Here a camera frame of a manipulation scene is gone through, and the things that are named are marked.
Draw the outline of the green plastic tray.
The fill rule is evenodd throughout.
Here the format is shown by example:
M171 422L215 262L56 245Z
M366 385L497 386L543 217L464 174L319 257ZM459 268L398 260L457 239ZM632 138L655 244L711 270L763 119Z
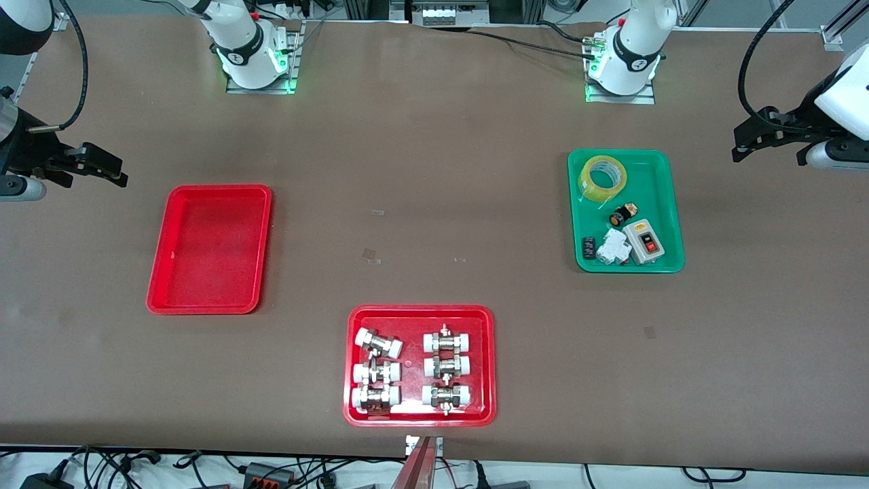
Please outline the green plastic tray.
M618 159L626 168L628 178L624 190L603 204L583 198L578 188L578 177L584 164L598 155ZM581 269L592 273L640 274L673 274L682 270L685 266L682 229L670 165L663 153L651 149L574 149L567 157L567 169L575 259ZM638 214L626 225L641 219L649 220L661 239L664 256L642 266L634 263L632 257L623 264L584 260L581 253L583 236L594 236L598 249L609 229L621 231L625 226L612 227L608 218L616 208L626 203L634 203L639 208Z

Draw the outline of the black power adapter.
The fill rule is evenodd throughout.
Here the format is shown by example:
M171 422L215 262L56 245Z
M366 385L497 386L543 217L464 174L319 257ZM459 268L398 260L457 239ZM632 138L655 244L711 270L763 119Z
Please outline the black power adapter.
M36 473L25 477L19 489L75 489L74 485L56 479L47 473Z

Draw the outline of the red tray holding fittings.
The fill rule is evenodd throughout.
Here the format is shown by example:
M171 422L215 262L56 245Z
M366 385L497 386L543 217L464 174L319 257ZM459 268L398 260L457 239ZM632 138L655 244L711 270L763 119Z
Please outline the red tray holding fittings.
M440 330L448 324L450 330L467 333L470 350L456 354L452 350L432 354L422 348L423 335ZM494 314L480 304L363 304L350 313L346 342L344 412L345 420L354 427L484 427L497 414L496 395L496 335ZM360 328L375 330L381 336L394 336L403 341L399 359L374 357L354 343ZM470 358L470 374L451 378L447 382L424 375L424 359L439 356ZM360 412L350 401L350 392L363 384L353 382L352 366L369 359L397 362L401 365L401 381L388 386L401 388L401 403L390 411ZM422 402L423 386L469 386L470 405L444 416L437 408ZM385 384L373 384L381 388Z

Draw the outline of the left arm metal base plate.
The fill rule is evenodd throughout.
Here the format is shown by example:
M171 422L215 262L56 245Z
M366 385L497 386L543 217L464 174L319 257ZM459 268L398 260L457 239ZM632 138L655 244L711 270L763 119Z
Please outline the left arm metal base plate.
M592 56L584 61L585 100L599 103L655 103L652 81L661 62L661 53L645 58L628 59L628 63L611 47L612 33L596 32L583 52Z

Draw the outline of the red metal bar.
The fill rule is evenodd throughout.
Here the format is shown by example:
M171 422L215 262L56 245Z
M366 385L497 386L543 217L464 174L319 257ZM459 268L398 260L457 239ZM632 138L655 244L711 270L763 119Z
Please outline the red metal bar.
M423 439L416 446L406 458L391 489L432 489L438 457L430 443L431 439Z

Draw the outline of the white power strip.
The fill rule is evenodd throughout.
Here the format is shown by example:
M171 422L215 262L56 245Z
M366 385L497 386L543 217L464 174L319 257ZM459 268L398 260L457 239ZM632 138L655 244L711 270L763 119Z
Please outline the white power strip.
M490 20L488 0L413 0L413 23L425 27L472 27Z

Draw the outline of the white capped metal pipe fitting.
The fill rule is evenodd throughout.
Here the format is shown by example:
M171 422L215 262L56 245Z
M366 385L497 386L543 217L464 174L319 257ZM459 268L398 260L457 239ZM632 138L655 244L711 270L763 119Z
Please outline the white capped metal pipe fitting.
M467 333L453 332L448 324L443 324L437 332L423 335L422 348L423 352L432 354L447 352L447 350L462 354L470 350L470 337Z
M437 386L429 384L421 390L422 402L437 408L444 416L454 410L460 410L470 405L471 395L469 386L453 384L453 386Z
M399 359L403 349L403 341L394 336L381 336L375 330L360 328L354 337L354 343L369 352L374 357Z
M470 374L470 358L468 356L453 356L442 359L439 356L423 359L423 372L428 378L447 382L451 378Z
M390 360L380 363L377 359L369 359L352 366L352 378L354 383L363 386L373 386L373 384L388 386L401 381L401 365Z
M390 411L393 406L401 403L401 388L399 386L354 387L350 392L351 405L360 412Z

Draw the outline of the white circuit breaker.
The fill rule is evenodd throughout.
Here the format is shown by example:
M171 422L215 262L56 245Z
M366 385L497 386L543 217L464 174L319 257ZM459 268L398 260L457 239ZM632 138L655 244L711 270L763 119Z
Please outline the white circuit breaker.
M633 247L625 233L611 228L595 252L596 260L603 264L623 264L630 260Z

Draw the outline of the black orange power strip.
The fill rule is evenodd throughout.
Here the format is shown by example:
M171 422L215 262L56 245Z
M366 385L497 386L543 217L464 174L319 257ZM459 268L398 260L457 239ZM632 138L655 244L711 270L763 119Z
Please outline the black orange power strip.
M294 473L286 468L249 463L244 470L242 489L288 489L294 482Z

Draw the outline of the grey switch box red button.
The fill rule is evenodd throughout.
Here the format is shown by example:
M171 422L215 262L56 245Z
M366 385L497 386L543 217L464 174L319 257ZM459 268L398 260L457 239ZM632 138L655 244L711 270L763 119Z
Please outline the grey switch box red button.
M626 236L627 244L632 248L631 257L634 263L651 264L665 254L665 249L647 219L641 219L625 225L621 232Z

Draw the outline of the yellow packing tape roll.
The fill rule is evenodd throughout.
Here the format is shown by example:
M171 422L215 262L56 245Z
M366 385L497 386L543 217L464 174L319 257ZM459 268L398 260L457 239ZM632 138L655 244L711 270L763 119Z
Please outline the yellow packing tape roll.
M617 197L627 185L627 171L616 158L598 155L586 161L578 177L583 198L606 203Z

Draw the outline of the empty red plastic tray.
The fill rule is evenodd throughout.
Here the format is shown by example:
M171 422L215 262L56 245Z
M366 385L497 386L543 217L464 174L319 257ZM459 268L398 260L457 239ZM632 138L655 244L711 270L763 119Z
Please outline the empty red plastic tray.
M273 192L266 185L181 185L166 201L146 306L158 315L257 309Z

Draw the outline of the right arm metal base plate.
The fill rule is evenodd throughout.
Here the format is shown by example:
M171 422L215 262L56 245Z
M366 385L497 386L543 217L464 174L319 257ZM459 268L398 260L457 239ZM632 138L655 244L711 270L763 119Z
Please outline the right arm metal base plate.
M289 50L288 54L276 54L276 64L283 72L268 86L257 89L247 89L239 86L226 75L225 92L227 94L267 94L292 95L296 92L301 67L302 43L306 38L307 22L301 21L298 30L288 31L286 27L277 27L284 34L284 40L279 41L281 50Z

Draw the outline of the aluminium profile rail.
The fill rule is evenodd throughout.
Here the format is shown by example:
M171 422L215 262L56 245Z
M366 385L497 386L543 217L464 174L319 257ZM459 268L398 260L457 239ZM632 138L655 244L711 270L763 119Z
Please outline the aluminium profile rail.
M869 0L847 0L845 6L821 26L821 37L828 52L842 52L843 35L869 14Z

